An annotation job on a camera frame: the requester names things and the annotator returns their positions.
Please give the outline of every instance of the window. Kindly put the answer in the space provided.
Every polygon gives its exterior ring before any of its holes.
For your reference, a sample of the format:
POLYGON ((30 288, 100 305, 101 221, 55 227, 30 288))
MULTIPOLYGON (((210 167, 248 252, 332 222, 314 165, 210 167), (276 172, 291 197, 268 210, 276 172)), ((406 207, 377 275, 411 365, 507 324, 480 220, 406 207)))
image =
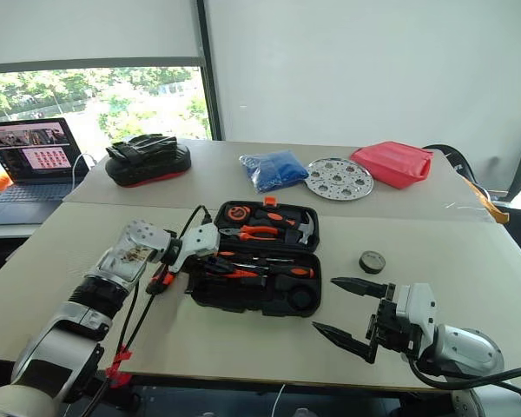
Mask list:
POLYGON ((0 74, 0 122, 64 117, 99 158, 126 136, 211 139, 198 67, 58 69, 0 74))

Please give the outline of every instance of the laptop screen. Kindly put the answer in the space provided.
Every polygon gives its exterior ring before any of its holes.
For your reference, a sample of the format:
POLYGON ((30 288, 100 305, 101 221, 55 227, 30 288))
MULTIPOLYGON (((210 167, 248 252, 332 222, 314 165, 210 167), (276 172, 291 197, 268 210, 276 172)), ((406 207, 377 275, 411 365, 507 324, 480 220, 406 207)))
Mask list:
MULTIPOLYGON (((14 182, 70 179, 80 154, 62 118, 0 122, 0 163, 14 182)), ((88 171, 80 158, 76 176, 88 171)))

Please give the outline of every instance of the metal plate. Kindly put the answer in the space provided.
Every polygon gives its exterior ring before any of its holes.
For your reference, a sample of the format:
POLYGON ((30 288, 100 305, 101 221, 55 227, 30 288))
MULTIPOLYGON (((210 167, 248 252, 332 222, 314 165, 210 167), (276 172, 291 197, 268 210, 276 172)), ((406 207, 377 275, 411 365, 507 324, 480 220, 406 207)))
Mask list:
POLYGON ((318 159, 309 163, 307 171, 307 186, 329 200, 357 200, 373 190, 373 176, 358 163, 347 159, 318 159))

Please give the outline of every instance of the robotic hand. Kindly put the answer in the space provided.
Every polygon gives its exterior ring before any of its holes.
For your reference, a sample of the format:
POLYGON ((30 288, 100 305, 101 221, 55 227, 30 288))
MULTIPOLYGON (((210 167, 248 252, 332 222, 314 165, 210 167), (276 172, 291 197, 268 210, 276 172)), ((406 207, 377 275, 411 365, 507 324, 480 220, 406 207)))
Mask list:
POLYGON ((177 273, 191 255, 218 250, 220 236, 210 222, 181 239, 146 223, 132 221, 106 251, 43 331, 24 349, 11 376, 0 387, 0 416, 53 417, 66 399, 82 395, 104 353, 99 341, 112 326, 148 262, 177 273))
MULTIPOLYGON (((339 287, 357 295, 380 298, 376 314, 371 316, 366 338, 368 344, 355 340, 338 328, 313 322, 319 332, 339 348, 374 363, 378 346, 402 353, 412 371, 425 383, 433 384, 422 373, 444 375, 447 381, 488 376, 504 370, 501 350, 478 330, 460 329, 435 324, 436 301, 428 284, 405 285, 399 289, 392 283, 376 284, 360 278, 333 278, 339 287)), ((507 382, 499 385, 511 387, 507 382)), ((484 385, 452 391, 452 405, 459 416, 521 417, 521 395, 504 387, 484 385)))

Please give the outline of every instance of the pink bag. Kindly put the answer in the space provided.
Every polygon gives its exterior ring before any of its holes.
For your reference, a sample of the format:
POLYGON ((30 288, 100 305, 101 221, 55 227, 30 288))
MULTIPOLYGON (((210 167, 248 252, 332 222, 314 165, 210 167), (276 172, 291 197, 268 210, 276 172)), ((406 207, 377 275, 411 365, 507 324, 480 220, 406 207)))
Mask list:
POLYGON ((371 175, 396 189, 425 180, 431 170, 432 152, 397 142, 382 142, 356 150, 349 157, 371 175))

